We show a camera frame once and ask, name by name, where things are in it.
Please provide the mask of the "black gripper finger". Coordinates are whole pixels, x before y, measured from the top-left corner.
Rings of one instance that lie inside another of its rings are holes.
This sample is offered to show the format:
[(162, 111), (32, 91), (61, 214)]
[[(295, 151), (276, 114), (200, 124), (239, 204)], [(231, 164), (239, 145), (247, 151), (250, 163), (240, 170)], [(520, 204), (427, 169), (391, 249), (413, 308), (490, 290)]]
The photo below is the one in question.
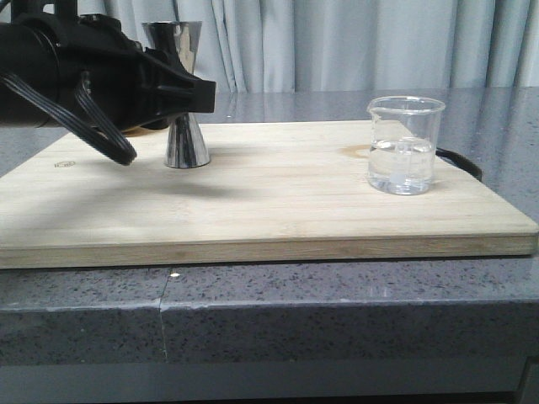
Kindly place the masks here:
[(177, 57), (145, 49), (145, 115), (173, 118), (182, 113), (210, 114), (215, 110), (216, 83), (185, 70)]

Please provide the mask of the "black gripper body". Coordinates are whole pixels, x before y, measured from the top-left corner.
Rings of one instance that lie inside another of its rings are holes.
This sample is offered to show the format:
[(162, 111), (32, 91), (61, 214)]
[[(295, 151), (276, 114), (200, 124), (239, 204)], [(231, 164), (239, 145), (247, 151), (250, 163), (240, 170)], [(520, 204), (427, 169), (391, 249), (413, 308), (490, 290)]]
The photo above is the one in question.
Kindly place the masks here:
[(1, 78), (17, 78), (80, 120), (96, 125), (75, 92), (85, 82), (91, 99), (120, 130), (168, 125), (158, 89), (165, 56), (143, 50), (118, 19), (79, 14), (75, 1), (3, 1)]

